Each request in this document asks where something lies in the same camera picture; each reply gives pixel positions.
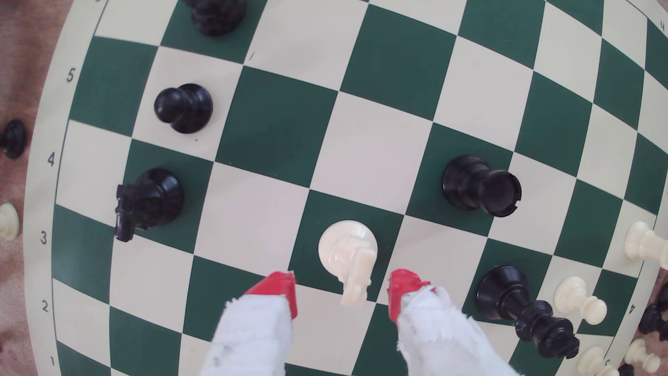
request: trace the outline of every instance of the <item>black chess piece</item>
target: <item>black chess piece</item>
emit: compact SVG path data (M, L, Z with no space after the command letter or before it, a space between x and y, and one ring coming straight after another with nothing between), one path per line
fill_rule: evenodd
M657 306L660 311L668 310L668 283L664 284L657 296Z
M192 22L204 35L218 37L236 29L246 14L246 0L184 0Z
M512 266L497 266L480 281L476 304L487 318L516 320L515 333L523 341L533 341L544 358L573 358L580 341L573 335L573 325L554 317L544 300L529 298L526 276Z
M633 376L635 372L633 366L626 363L622 364L617 370L619 371L619 376Z
M16 159L23 154L25 148L25 125L20 120L12 120L7 124L5 131L0 134L0 147L5 150L5 155L10 159Z
M480 157L462 155L448 163L443 172L446 199L462 210L481 207L495 217L512 214L522 198L519 180L503 170L492 170Z
M659 341L668 340L668 322L661 318L661 311L656 304L650 304L645 308L638 329L640 329L640 333L643 333L644 335L651 332L658 332Z
M116 189L116 238L132 239L134 229L150 229L170 223L181 212L183 190L169 170L150 169L139 175L134 184Z
M160 121L176 132L195 133L211 119L213 100L202 86L185 84L161 91L153 107Z

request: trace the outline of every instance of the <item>cream square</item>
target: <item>cream square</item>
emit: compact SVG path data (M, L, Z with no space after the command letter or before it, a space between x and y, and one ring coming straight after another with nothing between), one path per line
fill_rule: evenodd
M338 90L366 10L360 0L268 1L244 64Z
M293 345L287 363L350 375L362 347L374 302L341 305L341 295L297 285L301 302L293 320Z
M592 105L578 179L624 198L635 153L636 131Z
M116 226L116 187L123 183L130 141L130 137L70 120L55 202Z
M192 254L135 235L114 239L109 303L114 308L183 331Z
M311 188L405 213L432 122L339 92Z
M262 276L287 271L308 188L214 163L197 256Z
M158 48L139 105L132 138L213 161L218 153L220 136L232 104L241 64L198 55L167 47ZM182 134L155 114L158 94L167 88L198 84L213 100L213 113L208 124L198 132Z
M58 341L109 367L109 305L55 279L53 305Z
M534 64L536 72L593 102L600 56L598 34L545 3Z
M533 71L457 37L434 122L515 149Z
M564 225L575 177L514 153L510 173L522 185L522 199L508 217L495 217L489 238L553 254Z
M478 268L487 238L460 229L405 216L378 296L388 304L387 288L393 270L405 268L448 290L462 307Z

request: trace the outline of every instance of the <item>white chess piece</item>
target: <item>white chess piece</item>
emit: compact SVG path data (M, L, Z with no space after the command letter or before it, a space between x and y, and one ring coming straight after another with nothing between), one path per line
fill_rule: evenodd
M378 243L367 226L350 220L334 223L320 237L318 255L325 269L343 282L341 304L357 306L367 300L378 255Z
M628 364L642 363L643 369L648 373L658 371L661 366L661 358L654 354L647 354L645 340L642 338L636 338L631 342L626 355L624 355L624 362Z
M619 376L619 371L611 365L603 363L603 349L598 346L592 346L580 354L578 359L578 372L582 376Z
M580 310L582 318L591 325L601 324L608 314L608 306L596 296L587 296L585 281L576 276L563 280L554 292L554 305L563 313Z
M624 240L624 253L631 260L656 260L668 269L668 242L659 238L645 222L631 225Z
M13 240L19 235L19 214L14 205L0 205L0 236Z

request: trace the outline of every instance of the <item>vinyl chess mat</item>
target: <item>vinyl chess mat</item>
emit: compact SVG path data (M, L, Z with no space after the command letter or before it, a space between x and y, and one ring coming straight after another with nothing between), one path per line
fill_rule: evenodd
M668 15L626 0L248 0L222 37L177 0L75 0L37 116L25 200L26 305L41 376L196 376L227 300L275 270L297 277L288 376L400 376L387 278L447 288L528 376L575 375L475 305L490 268L553 301L571 275L608 306L568 318L580 353L618 364L658 272L631 262L636 221L668 236ZM213 97L179 134L157 94ZM440 180L478 155L522 185L504 218L460 211ZM114 239L116 187L154 167L184 188L180 216ZM368 299L317 242L354 219L378 242Z

